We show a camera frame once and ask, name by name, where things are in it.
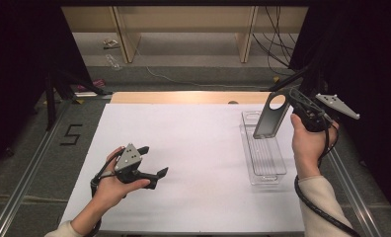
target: table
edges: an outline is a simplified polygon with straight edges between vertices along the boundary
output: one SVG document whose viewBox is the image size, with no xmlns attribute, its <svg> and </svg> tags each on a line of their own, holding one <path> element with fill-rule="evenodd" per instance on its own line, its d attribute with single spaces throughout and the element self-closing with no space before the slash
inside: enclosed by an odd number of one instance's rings
<svg viewBox="0 0 391 237">
<path fill-rule="evenodd" d="M 90 199 L 89 182 L 103 165 L 102 157 L 115 147 L 132 142 L 137 148 L 150 147 L 140 171 L 156 173 L 168 166 L 169 172 L 158 182 L 156 190 L 127 195 L 103 217 L 101 231 L 302 232 L 298 197 L 293 188 L 296 172 L 290 148 L 292 129 L 287 118 L 277 135 L 287 174 L 277 186 L 252 186 L 248 177 L 239 131 L 241 112 L 261 110 L 268 94 L 115 93 L 103 112 L 61 221 L 72 219 Z M 229 100 L 241 104 L 229 105 Z"/>
</svg>

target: plastic box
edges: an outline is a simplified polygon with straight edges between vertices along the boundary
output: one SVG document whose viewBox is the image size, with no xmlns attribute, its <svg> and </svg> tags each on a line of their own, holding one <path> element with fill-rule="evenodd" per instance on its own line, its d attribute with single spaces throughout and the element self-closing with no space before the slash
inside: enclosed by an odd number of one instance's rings
<svg viewBox="0 0 391 237">
<path fill-rule="evenodd" d="M 277 185 L 286 169 L 276 138 L 253 136 L 260 115 L 261 111 L 243 112 L 240 124 L 249 178 L 252 185 Z"/>
</svg>

